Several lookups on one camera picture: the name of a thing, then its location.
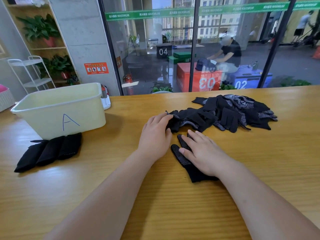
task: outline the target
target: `black bag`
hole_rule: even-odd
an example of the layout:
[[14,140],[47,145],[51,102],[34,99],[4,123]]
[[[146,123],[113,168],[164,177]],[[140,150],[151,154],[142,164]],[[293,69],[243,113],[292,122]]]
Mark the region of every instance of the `black bag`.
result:
[[200,58],[197,61],[197,65],[195,66],[195,69],[197,71],[202,71],[203,67],[205,67],[205,71],[215,72],[217,70],[217,66],[210,62],[210,60],[207,60],[206,58]]

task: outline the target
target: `red plyo box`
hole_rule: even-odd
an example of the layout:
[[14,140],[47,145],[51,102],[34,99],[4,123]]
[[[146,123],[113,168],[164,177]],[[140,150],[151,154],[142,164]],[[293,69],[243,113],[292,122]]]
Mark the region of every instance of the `red plyo box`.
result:
[[[215,71],[197,71],[194,64],[193,70],[193,92],[213,91],[219,90],[222,72]],[[182,92],[189,91],[189,79],[190,79],[190,62],[177,64],[177,84],[181,88]]]

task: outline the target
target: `black t-shirt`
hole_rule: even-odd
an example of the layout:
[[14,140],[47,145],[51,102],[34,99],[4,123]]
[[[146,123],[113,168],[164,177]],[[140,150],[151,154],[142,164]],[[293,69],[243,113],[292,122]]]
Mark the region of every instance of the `black t-shirt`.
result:
[[241,48],[237,41],[233,40],[232,43],[228,46],[222,46],[221,50],[223,51],[223,54],[226,55],[230,52],[233,53],[233,56],[229,60],[227,60],[227,63],[232,63],[236,67],[240,66],[241,62]]

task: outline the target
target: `green sticker strip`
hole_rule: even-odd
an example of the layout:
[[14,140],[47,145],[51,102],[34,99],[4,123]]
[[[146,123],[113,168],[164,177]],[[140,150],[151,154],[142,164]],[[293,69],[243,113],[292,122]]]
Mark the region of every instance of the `green sticker strip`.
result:
[[[289,2],[262,2],[237,5],[220,5],[200,7],[199,16],[216,14],[237,14],[254,12],[279,12],[288,9]],[[293,10],[320,9],[320,0],[298,1]],[[163,8],[135,11],[106,12],[107,21],[140,20],[157,18],[191,17],[194,15],[193,7]]]

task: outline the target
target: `man in black shirt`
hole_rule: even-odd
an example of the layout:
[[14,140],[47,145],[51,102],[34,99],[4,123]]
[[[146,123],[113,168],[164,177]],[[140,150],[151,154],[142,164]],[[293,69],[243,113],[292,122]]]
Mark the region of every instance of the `man in black shirt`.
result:
[[221,39],[221,50],[219,50],[213,56],[208,57],[208,60],[215,60],[217,63],[225,64],[227,67],[226,73],[233,73],[238,70],[241,62],[241,48],[237,41],[232,37],[226,36]]

